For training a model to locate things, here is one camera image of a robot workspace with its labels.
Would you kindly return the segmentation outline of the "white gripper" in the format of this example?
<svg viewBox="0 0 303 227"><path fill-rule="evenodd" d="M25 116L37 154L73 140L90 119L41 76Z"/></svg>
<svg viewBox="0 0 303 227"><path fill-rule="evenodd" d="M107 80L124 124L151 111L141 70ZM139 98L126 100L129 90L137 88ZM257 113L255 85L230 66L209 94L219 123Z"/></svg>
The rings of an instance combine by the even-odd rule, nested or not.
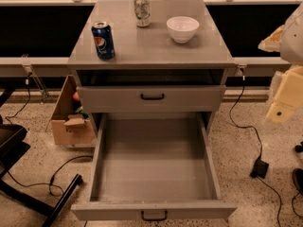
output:
<svg viewBox="0 0 303 227"><path fill-rule="evenodd" d="M258 49L266 52L279 52L284 26L278 27L270 36L262 40ZM292 66L279 77L279 85L274 93L266 118L282 123L291 118L295 110L303 105L303 67Z"/></svg>

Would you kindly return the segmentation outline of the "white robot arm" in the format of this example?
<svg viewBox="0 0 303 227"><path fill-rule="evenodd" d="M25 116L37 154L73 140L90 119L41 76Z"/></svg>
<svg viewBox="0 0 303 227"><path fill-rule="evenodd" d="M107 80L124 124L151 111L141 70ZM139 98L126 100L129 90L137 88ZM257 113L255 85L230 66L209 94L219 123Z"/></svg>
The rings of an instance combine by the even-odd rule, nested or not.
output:
<svg viewBox="0 0 303 227"><path fill-rule="evenodd" d="M258 49L279 52L280 58L292 65L281 76L266 114L266 118L272 122L285 122L303 104L303 3L284 25L259 43Z"/></svg>

